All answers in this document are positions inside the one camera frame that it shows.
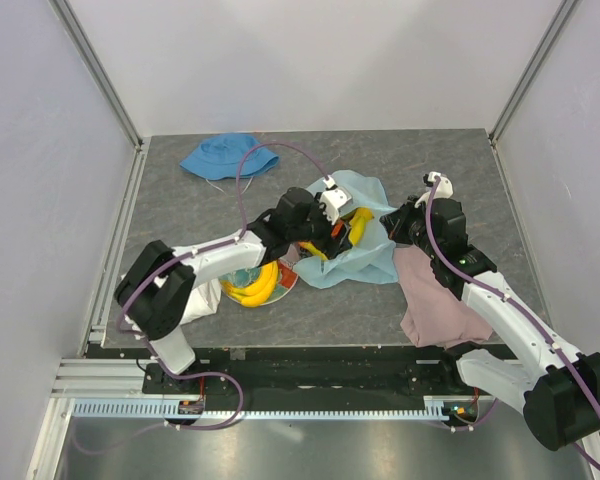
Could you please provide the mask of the light blue plastic bag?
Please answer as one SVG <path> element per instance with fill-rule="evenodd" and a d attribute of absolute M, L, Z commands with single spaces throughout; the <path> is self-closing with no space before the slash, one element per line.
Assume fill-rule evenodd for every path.
<path fill-rule="evenodd" d="M 294 272 L 308 285 L 318 289 L 330 288 L 345 280 L 370 284 L 397 283 L 398 274 L 393 262 L 396 243 L 388 238 L 380 223 L 380 218 L 395 208 L 389 205 L 381 181 L 352 170 L 338 170 L 332 177 L 352 196 L 344 212 L 352 213 L 354 209 L 364 207 L 371 210 L 373 218 L 356 246 L 333 260 L 322 260 L 318 256 L 303 258 L 294 265 Z"/>

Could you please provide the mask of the yellow banana bunch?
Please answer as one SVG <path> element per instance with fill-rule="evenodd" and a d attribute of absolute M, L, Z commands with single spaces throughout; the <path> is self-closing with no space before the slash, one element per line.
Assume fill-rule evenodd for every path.
<path fill-rule="evenodd" d="M 342 253 L 357 247 L 364 237 L 367 225 L 373 219 L 365 207 L 355 209 L 334 227 L 331 240 L 340 241 Z M 297 281 L 292 272 L 291 258 L 279 259 L 259 268 L 239 270 L 220 280 L 223 292 L 245 308 L 256 308 L 272 302 L 277 287 L 289 290 Z"/>

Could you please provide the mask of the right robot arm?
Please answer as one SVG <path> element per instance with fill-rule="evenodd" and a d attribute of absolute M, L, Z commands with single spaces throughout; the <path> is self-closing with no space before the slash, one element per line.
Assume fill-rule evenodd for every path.
<path fill-rule="evenodd" d="M 470 244 L 460 202 L 415 196 L 384 215 L 390 239 L 427 256 L 437 284 L 482 317 L 515 355 L 513 366 L 471 341 L 452 348 L 438 381 L 457 394 L 476 387 L 520 413 L 556 451 L 600 430 L 600 353 L 585 354 L 519 298 L 496 265 Z"/>

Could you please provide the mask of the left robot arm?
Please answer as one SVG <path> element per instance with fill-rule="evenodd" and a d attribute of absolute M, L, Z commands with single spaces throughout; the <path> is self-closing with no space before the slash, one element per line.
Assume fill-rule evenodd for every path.
<path fill-rule="evenodd" d="M 319 244 L 331 232 L 352 195 L 336 185 L 312 194 L 292 187 L 277 205 L 237 232 L 214 241 L 169 247 L 147 244 L 114 290 L 125 332 L 140 337 L 165 370 L 165 382 L 188 393 L 199 382 L 196 355 L 180 323 L 191 292 L 200 285 L 236 270 L 262 267 L 284 256 L 297 242 Z"/>

